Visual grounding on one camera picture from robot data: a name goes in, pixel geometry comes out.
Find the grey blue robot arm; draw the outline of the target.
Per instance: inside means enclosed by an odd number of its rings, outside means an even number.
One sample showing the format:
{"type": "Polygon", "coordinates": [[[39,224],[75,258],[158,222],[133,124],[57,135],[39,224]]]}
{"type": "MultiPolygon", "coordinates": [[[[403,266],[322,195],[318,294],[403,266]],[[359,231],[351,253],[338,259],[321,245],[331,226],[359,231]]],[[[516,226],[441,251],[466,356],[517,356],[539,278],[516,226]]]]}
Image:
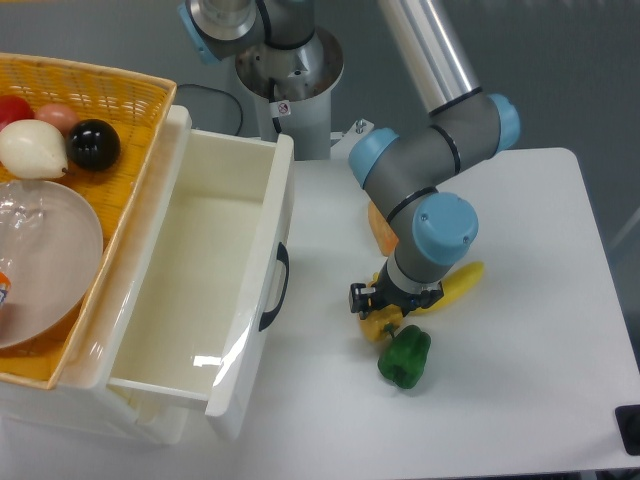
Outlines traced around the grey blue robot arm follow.
{"type": "MultiPolygon", "coordinates": [[[[383,1],[380,9],[430,116],[404,139],[389,128],[359,138],[348,162],[398,242],[372,285],[350,288],[361,319],[395,306],[428,308],[443,277],[478,232],[471,205],[439,185],[510,148],[520,119],[504,96],[488,95],[439,1],[383,1]]],[[[340,45],[315,21],[310,1],[186,1],[179,16],[201,60],[233,58],[255,102],[261,137],[293,139],[302,160],[330,149],[330,95],[343,71],[340,45]]]]}

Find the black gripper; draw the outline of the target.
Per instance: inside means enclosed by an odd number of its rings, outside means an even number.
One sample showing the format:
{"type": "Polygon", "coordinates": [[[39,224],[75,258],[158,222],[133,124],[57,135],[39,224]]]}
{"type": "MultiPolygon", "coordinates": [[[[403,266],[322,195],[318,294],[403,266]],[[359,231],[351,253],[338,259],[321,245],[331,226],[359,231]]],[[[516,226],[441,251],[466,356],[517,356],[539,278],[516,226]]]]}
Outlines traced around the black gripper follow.
{"type": "Polygon", "coordinates": [[[419,308],[430,309],[444,297],[442,283],[431,284],[419,293],[408,293],[395,284],[378,278],[372,287],[364,283],[352,283],[349,290],[349,307],[360,320],[365,320],[373,310],[382,310],[388,306],[399,307],[402,314],[419,308]]]}

